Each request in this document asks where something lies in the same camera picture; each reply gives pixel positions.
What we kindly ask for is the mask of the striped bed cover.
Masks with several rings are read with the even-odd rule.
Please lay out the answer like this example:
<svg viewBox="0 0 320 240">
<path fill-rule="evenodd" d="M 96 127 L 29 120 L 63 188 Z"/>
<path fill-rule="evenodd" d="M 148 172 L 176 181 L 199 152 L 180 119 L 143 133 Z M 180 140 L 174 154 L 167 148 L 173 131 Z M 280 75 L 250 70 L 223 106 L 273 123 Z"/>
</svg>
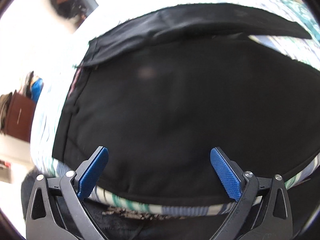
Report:
<svg viewBox="0 0 320 240">
<path fill-rule="evenodd" d="M 80 73 L 80 63 L 88 50 L 90 40 L 124 22 L 164 8 L 189 4 L 223 3 L 258 8 L 288 21 L 299 23 L 312 38 L 305 45 L 295 44 L 288 38 L 268 35 L 251 35 L 250 39 L 277 49 L 294 60 L 300 60 L 306 64 L 313 63 L 319 71 L 319 26 L 307 6 L 294 0 L 101 0 L 99 7 L 75 32 L 72 40 L 61 47 L 60 51 L 53 51 L 48 60 L 49 70 L 55 80 L 44 85 L 36 108 L 31 132 L 31 158 L 35 166 L 51 177 L 61 177 L 66 172 L 74 170 L 53 157 L 53 146 L 62 108 L 71 89 L 75 86 L 75 78 Z M 286 188 L 290 189 L 298 185 L 317 168 L 319 168 L 319 154 L 297 175 L 284 179 Z M 166 206 L 128 200 L 99 187 L 98 181 L 90 194 L 91 200 L 114 206 L 117 209 L 124 209 L 126 212 L 136 211 L 172 217 L 214 216 L 228 212 L 235 202 L 229 198 L 221 181 L 228 200 L 208 206 Z"/>
</svg>

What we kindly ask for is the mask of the brown wooden dresser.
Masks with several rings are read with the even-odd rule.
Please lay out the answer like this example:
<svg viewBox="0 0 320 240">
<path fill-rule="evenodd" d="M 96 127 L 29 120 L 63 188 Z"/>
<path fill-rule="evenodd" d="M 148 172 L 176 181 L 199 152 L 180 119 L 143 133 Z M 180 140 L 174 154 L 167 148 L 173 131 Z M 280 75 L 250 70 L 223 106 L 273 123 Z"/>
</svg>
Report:
<svg viewBox="0 0 320 240">
<path fill-rule="evenodd" d="M 30 142 L 35 108 L 33 100 L 15 91 L 7 111 L 4 134 Z"/>
</svg>

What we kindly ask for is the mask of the black pants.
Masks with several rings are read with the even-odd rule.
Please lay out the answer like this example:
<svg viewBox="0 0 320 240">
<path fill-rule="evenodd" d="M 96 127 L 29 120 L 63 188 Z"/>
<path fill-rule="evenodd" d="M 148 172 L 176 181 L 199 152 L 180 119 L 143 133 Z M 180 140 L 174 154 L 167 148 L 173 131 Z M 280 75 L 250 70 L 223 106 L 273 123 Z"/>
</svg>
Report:
<svg viewBox="0 0 320 240">
<path fill-rule="evenodd" d="M 75 169 L 104 146 L 99 187 L 166 206 L 228 200 L 215 147 L 257 176 L 297 175 L 319 154 L 319 71 L 251 35 L 312 40 L 299 23 L 226 3 L 164 8 L 90 40 L 53 157 Z"/>
</svg>

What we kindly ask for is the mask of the clothes pile on dresser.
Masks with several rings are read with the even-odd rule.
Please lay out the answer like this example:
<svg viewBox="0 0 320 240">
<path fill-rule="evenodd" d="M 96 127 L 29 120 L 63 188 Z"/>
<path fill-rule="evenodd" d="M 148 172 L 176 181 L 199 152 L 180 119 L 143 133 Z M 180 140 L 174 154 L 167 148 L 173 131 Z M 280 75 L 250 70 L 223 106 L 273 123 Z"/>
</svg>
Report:
<svg viewBox="0 0 320 240">
<path fill-rule="evenodd" d="M 43 89 L 43 79 L 29 72 L 25 78 L 22 94 L 37 103 Z"/>
</svg>

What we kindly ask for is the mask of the dark coats on rack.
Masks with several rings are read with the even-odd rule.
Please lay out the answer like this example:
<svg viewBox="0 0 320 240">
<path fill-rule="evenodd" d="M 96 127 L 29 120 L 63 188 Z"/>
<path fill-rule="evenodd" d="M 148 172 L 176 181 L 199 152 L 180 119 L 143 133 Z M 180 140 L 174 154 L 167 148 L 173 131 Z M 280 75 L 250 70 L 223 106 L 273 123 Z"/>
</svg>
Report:
<svg viewBox="0 0 320 240">
<path fill-rule="evenodd" d="M 76 28 L 99 6 L 96 0 L 49 0 L 56 13 L 71 20 Z"/>
</svg>

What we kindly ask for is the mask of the operator black trousers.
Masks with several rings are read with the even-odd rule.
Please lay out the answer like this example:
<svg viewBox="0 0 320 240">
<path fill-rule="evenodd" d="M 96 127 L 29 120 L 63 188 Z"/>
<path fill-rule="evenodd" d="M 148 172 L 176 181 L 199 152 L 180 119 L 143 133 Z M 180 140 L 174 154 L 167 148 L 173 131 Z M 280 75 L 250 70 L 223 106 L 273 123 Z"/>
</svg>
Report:
<svg viewBox="0 0 320 240">
<path fill-rule="evenodd" d="M 37 168 L 31 170 L 25 177 L 21 185 L 21 202 L 23 217 L 26 220 L 27 208 L 31 197 L 36 177 L 40 175 Z M 306 189 L 308 182 L 301 187 Z M 293 215 L 293 233 L 297 234 L 299 229 L 306 223 L 308 215 L 310 215 L 310 206 L 303 206 L 300 203 L 302 200 L 302 189 L 294 188 L 289 194 L 292 197 L 292 215 Z M 58 204 L 61 205 L 61 212 L 66 219 L 67 228 L 70 233 L 79 235 L 79 230 L 72 221 L 71 215 L 67 210 L 64 200 L 58 197 Z M 120 214 L 114 213 L 111 215 L 103 215 L 103 211 L 107 206 L 98 204 L 93 201 L 85 201 L 85 206 L 88 208 L 90 215 L 97 222 L 99 228 L 109 239 L 208 239 L 216 232 L 220 224 L 222 224 L 226 215 L 218 215 L 215 217 L 198 217 L 187 219 L 172 219 L 172 220 L 137 220 L 129 219 Z M 66 239 L 57 235 L 58 230 L 53 229 L 53 233 L 44 230 L 38 226 L 35 230 L 36 236 L 39 239 Z"/>
</svg>

